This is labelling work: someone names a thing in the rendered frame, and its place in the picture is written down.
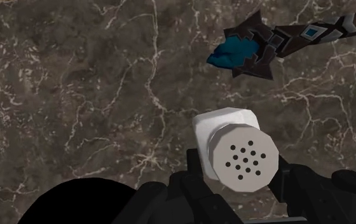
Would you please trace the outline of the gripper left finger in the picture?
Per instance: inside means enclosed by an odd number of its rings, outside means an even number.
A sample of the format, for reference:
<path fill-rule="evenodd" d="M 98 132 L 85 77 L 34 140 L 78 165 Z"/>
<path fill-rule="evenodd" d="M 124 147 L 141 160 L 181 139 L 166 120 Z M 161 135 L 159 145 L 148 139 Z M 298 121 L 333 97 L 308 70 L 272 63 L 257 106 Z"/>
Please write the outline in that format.
<path fill-rule="evenodd" d="M 144 183 L 112 224 L 244 224 L 229 204 L 203 180 L 198 150 L 186 151 L 187 169 L 169 184 Z"/>

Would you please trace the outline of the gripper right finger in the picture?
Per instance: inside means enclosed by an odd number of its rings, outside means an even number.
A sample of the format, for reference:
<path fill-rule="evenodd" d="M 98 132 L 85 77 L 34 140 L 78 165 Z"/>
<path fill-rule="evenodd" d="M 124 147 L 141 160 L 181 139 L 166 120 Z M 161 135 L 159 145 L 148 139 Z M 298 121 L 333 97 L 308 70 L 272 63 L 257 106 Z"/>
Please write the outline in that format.
<path fill-rule="evenodd" d="M 307 224 L 356 224 L 356 171 L 341 169 L 326 178 L 279 157 L 268 187 L 287 204 L 289 217 L 304 217 Z"/>

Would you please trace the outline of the dark staff with blue crystal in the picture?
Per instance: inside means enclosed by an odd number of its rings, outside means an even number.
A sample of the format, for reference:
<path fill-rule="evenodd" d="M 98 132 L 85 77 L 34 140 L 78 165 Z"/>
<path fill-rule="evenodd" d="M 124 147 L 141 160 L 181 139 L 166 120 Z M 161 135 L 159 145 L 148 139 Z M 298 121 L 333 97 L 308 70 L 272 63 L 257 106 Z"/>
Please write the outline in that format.
<path fill-rule="evenodd" d="M 241 74 L 272 80 L 270 62 L 309 45 L 356 36 L 356 13 L 305 25 L 267 26 L 258 10 L 236 27 L 224 30 L 225 41 L 208 56 L 207 63 Z"/>

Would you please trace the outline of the white salt shaker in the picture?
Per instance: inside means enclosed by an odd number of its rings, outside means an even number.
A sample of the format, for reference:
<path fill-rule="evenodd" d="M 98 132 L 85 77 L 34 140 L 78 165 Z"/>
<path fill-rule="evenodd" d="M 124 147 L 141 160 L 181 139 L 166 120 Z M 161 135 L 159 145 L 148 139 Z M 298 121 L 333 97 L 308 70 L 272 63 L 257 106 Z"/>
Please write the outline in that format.
<path fill-rule="evenodd" d="M 235 192 L 256 192 L 278 171 L 279 151 L 249 109 L 196 115 L 193 128 L 204 173 Z"/>

